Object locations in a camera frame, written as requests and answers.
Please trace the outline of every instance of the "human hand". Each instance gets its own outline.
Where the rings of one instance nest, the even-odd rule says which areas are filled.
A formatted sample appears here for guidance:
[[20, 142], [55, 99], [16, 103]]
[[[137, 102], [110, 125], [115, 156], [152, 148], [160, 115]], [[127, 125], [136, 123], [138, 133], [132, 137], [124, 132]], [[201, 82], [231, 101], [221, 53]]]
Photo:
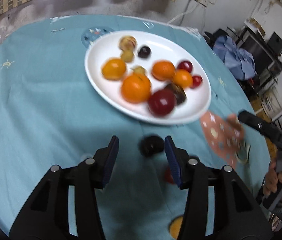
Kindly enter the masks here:
[[280, 181], [282, 183], [282, 173], [277, 175], [275, 167], [276, 160], [272, 160], [268, 168], [268, 173], [265, 175], [265, 184], [263, 185], [263, 193], [265, 196], [269, 196], [271, 192], [276, 193], [278, 182]]

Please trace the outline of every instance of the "silver screw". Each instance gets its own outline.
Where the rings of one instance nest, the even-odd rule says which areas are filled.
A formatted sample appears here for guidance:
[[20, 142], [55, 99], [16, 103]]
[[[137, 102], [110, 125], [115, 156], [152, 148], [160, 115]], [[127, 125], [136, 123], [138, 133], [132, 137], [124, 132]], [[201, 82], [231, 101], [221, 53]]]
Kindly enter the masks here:
[[197, 165], [197, 163], [198, 163], [198, 161], [196, 159], [189, 159], [188, 160], [188, 164], [190, 164], [190, 165], [195, 166], [195, 165]]
[[94, 160], [94, 158], [88, 158], [85, 160], [85, 163], [88, 165], [92, 165], [94, 164], [96, 161]]
[[223, 169], [224, 169], [226, 172], [231, 172], [231, 171], [233, 170], [230, 165], [225, 165], [225, 166], [223, 167]]
[[56, 171], [58, 171], [59, 169], [60, 169], [59, 165], [54, 165], [54, 166], [52, 166], [52, 167], [50, 168], [50, 170], [51, 170], [52, 172], [56, 172]]

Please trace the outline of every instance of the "blue tablecloth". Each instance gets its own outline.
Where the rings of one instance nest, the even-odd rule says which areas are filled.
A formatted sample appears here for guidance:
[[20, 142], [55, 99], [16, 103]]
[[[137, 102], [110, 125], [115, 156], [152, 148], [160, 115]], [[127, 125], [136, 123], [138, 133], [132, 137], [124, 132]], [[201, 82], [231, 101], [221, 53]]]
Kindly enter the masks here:
[[[138, 30], [165, 37], [191, 53], [204, 68], [212, 88], [209, 110], [225, 118], [241, 109], [253, 111], [230, 71], [205, 40], [182, 29], [145, 20], [104, 15], [48, 19], [21, 27], [0, 46], [0, 227], [8, 233], [25, 200], [50, 166], [78, 165], [111, 136], [120, 149], [110, 183], [97, 191], [108, 240], [171, 239], [168, 225], [183, 214], [187, 191], [163, 180], [164, 154], [146, 159], [137, 149], [146, 134], [171, 135], [177, 147], [206, 165], [226, 164], [208, 146], [199, 121], [156, 126], [132, 119], [104, 101], [84, 70], [82, 34], [93, 26], [114, 31]], [[250, 160], [236, 171], [254, 193], [268, 169], [265, 140], [246, 127]], [[207, 234], [213, 228], [213, 190]], [[70, 232], [75, 234], [73, 189]]]

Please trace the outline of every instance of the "plate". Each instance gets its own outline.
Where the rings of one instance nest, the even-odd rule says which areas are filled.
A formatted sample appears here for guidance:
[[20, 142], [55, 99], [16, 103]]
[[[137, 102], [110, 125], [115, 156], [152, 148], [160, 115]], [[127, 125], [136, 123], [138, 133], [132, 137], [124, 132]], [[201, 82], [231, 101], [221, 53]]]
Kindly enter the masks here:
[[[193, 64], [193, 74], [202, 77], [202, 84], [196, 89], [185, 89], [187, 100], [177, 106], [173, 112], [165, 117], [154, 117], [150, 114], [148, 104], [131, 104], [126, 102], [120, 93], [122, 81], [106, 80], [101, 73], [104, 63], [111, 57], [120, 57], [119, 40], [131, 35], [137, 40], [135, 58], [127, 63], [127, 73], [132, 73], [135, 65], [147, 70], [147, 76], [152, 84], [152, 92], [164, 88], [166, 82], [156, 80], [151, 75], [153, 63], [158, 60], [169, 60], [175, 66], [182, 60], [189, 60]], [[148, 46], [152, 53], [148, 59], [137, 57], [137, 51], [142, 46]], [[209, 108], [211, 103], [211, 86], [206, 73], [194, 57], [185, 49], [166, 38], [140, 31], [118, 31], [106, 34], [96, 40], [85, 55], [85, 71], [90, 83], [100, 96], [112, 106], [136, 119], [161, 125], [186, 124], [199, 119]]]

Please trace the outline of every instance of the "teal tablecloth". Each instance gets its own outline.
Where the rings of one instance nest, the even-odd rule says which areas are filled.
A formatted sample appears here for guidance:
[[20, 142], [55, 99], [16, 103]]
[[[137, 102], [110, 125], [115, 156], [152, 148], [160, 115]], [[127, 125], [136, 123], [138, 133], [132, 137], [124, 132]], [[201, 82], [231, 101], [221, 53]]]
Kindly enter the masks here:
[[[85, 30], [107, 26], [165, 37], [191, 53], [212, 87], [209, 110], [222, 118], [252, 111], [240, 86], [199, 35], [135, 18], [103, 15], [48, 19], [21, 27], [0, 46], [0, 227], [8, 233], [23, 203], [50, 166], [78, 165], [112, 135], [120, 150], [110, 183], [97, 192], [108, 240], [171, 239], [168, 225], [183, 214], [186, 191], [163, 181], [164, 154], [145, 159], [138, 141], [150, 133], [171, 135], [175, 144], [206, 165], [226, 164], [208, 146], [199, 121], [162, 127], [139, 122], [114, 109], [90, 85], [84, 70]], [[246, 128], [249, 164], [236, 171], [256, 194], [268, 169], [265, 140]], [[213, 228], [213, 190], [207, 234]], [[75, 234], [73, 190], [70, 232]]]

